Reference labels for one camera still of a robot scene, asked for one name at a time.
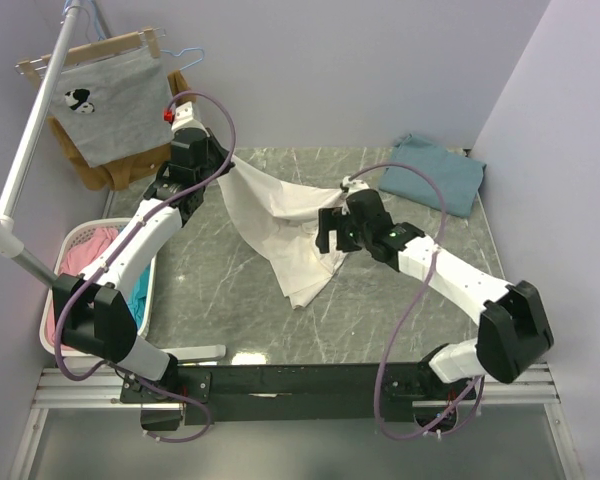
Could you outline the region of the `white coca-cola t-shirt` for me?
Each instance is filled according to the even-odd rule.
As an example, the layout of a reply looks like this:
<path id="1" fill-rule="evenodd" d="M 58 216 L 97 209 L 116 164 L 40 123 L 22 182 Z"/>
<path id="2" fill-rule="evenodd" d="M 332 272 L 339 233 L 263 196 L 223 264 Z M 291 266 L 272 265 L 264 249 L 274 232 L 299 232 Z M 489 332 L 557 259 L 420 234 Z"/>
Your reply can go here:
<path id="1" fill-rule="evenodd" d="M 303 308 L 323 290 L 346 255 L 315 245 L 321 208 L 339 207 L 343 193 L 279 180 L 233 158 L 218 178 L 228 215 L 241 238 L 269 261 L 292 308 Z"/>

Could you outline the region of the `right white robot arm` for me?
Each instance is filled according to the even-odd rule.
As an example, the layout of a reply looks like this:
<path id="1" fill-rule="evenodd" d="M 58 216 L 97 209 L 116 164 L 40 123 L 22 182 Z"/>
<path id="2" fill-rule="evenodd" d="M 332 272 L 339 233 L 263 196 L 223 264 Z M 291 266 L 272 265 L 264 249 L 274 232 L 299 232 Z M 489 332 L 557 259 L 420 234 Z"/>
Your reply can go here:
<path id="1" fill-rule="evenodd" d="M 454 382 L 489 375 L 510 384 L 554 345 L 538 289 L 511 284 L 471 266 L 410 223 L 396 223 L 377 191 L 349 195 L 342 207 L 318 213 L 316 246 L 343 253 L 365 250 L 393 270 L 421 281 L 459 307 L 477 326 L 476 338 L 430 354 L 419 374 L 424 395 L 440 399 Z"/>

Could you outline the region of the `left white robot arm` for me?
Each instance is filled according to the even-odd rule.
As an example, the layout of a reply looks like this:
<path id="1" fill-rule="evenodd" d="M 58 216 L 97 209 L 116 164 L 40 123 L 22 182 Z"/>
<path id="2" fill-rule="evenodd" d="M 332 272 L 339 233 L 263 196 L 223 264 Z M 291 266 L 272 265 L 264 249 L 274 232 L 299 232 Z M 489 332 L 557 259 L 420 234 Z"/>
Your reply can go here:
<path id="1" fill-rule="evenodd" d="M 144 389 L 159 402 L 181 392 L 177 358 L 140 335 L 127 300 L 158 251 L 202 205 L 206 186 L 230 171 L 231 156 L 202 126 L 176 129 L 170 157 L 134 217 L 79 274 L 54 282 L 56 357 L 65 347 L 95 356 L 144 378 Z"/>

